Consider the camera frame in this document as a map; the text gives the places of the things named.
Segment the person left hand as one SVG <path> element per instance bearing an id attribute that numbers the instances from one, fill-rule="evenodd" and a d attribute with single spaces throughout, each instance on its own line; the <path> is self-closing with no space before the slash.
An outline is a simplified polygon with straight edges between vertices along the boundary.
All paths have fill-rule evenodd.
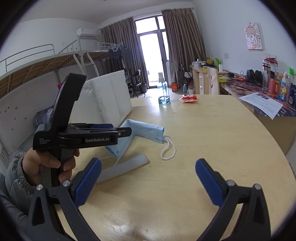
<path id="1" fill-rule="evenodd" d="M 63 172 L 59 175 L 59 181 L 62 183 L 65 180 L 70 180 L 72 176 L 72 170 L 76 166 L 75 157 L 79 157 L 80 150 L 76 149 L 73 156 L 67 160 L 63 166 Z M 37 152 L 30 148 L 23 157 L 22 168 L 27 181 L 32 186 L 37 186 L 41 183 L 41 169 L 43 167 L 59 168 L 61 166 L 54 156 L 48 152 Z"/>

